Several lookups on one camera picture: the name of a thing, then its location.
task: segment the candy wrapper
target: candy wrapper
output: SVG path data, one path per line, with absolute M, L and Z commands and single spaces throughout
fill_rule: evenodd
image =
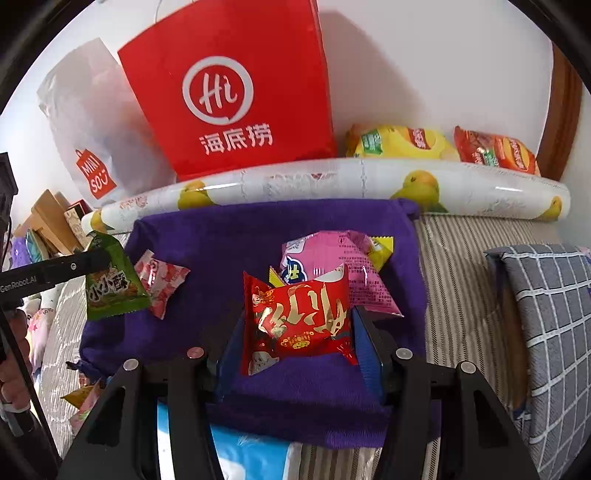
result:
M 190 270 L 157 260 L 154 258 L 154 252 L 146 250 L 135 264 L 135 271 L 150 295 L 150 311 L 159 319 L 163 319 L 168 299 L 185 281 Z
M 84 401 L 88 398 L 88 395 L 90 395 L 90 392 L 93 390 L 94 387 L 94 385 L 86 385 L 60 398 L 64 399 L 70 405 L 80 410 L 82 408 L 82 405 L 84 404 Z
M 269 267 L 269 283 L 275 288 L 287 285 L 287 283 L 281 279 L 281 276 L 273 267 Z
M 313 233 L 283 245 L 280 277 L 286 284 L 312 280 L 345 263 L 351 306 L 402 316 L 375 268 L 384 266 L 392 254 L 387 245 L 393 249 L 393 241 L 392 237 L 371 239 L 354 231 Z
M 105 233 L 92 232 L 88 250 L 104 248 L 111 257 L 107 270 L 86 276 L 86 303 L 89 320 L 146 309 L 150 297 L 119 241 Z
M 288 356 L 340 352 L 357 365 L 346 265 L 315 280 L 280 288 L 269 288 L 244 273 L 244 296 L 244 375 L 257 374 Z
M 95 406 L 101 393 L 103 393 L 103 389 L 101 388 L 100 382 L 97 382 L 86 396 L 78 411 L 70 417 L 70 425 L 74 435 L 78 435 L 78 432 L 82 428 L 82 424 L 88 418 L 92 407 Z

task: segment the green snack package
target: green snack package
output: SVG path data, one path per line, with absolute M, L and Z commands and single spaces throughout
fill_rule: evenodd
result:
M 86 303 L 89 320 L 146 309 L 151 300 L 134 266 L 119 241 L 111 235 L 91 232 L 88 250 L 104 248 L 111 257 L 108 270 L 86 276 Z

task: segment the snack bag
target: snack bag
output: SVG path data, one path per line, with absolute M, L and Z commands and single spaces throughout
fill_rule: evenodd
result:
M 273 287 L 283 287 L 287 285 L 282 279 L 279 273 L 273 267 L 269 267 L 269 283 Z
M 92 389 L 86 396 L 84 402 L 78 409 L 74 415 L 70 417 L 70 425 L 72 427 L 72 433 L 74 435 L 78 435 L 78 432 L 82 428 L 82 424 L 88 418 L 90 411 L 95 406 L 96 402 L 99 400 L 100 395 L 103 393 L 103 389 L 101 388 L 100 382 L 97 382 L 93 385 Z
M 150 295 L 150 311 L 159 319 L 164 318 L 166 304 L 190 272 L 188 268 L 156 260 L 154 252 L 146 250 L 135 264 L 142 285 Z
M 353 125 L 346 134 L 346 143 L 348 157 L 460 160 L 442 133 L 422 128 Z
M 244 299 L 244 375 L 257 374 L 288 356 L 340 352 L 357 365 L 346 265 L 316 280 L 280 288 L 269 288 L 244 273 Z
M 394 244 L 392 237 L 382 242 Z M 351 306 L 363 305 L 374 312 L 403 316 L 378 275 L 392 254 L 364 233 L 317 232 L 283 245 L 280 278 L 286 284 L 311 280 L 345 263 L 349 267 Z
M 74 391 L 72 391 L 72 392 L 68 393 L 67 395 L 64 395 L 63 397 L 60 397 L 60 398 L 64 399 L 70 405 L 72 405 L 73 407 L 76 407 L 78 410 L 80 410 L 80 408 L 82 407 L 82 404 L 88 398 L 88 395 L 90 395 L 90 392 L 94 389 L 94 387 L 95 387 L 94 385 L 86 385 L 86 386 L 80 387 L 77 390 L 74 390 Z
M 460 159 L 467 163 L 508 168 L 540 177 L 535 155 L 516 138 L 456 127 L 453 134 Z
M 146 309 L 150 297 L 123 247 L 111 235 L 91 232 L 88 250 L 104 248 L 111 256 L 108 270 L 86 276 L 86 303 L 89 320 Z

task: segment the white wall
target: white wall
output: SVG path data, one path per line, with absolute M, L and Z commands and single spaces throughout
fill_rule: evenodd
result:
M 185 3 L 163 0 L 160 17 Z M 94 3 L 54 39 L 23 78 L 0 116 L 0 151 L 9 152 L 20 189 L 14 222 L 27 217 L 46 188 L 61 191 L 71 201 L 80 197 L 37 107 L 42 79 L 65 54 L 93 38 L 101 37 L 116 54 L 151 25 L 156 4 Z M 537 151 L 550 95 L 551 45 L 508 1 L 318 4 L 339 139 L 355 122 L 437 128 L 447 135 L 460 124 L 510 134 Z
M 558 223 L 563 241 L 591 247 L 591 94 L 583 87 L 577 135 L 561 181 L 570 190 L 569 216 Z

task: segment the white plastic bag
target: white plastic bag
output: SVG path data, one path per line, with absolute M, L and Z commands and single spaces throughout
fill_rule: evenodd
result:
M 61 160 L 91 206 L 175 181 L 123 69 L 100 38 L 66 55 L 37 95 Z

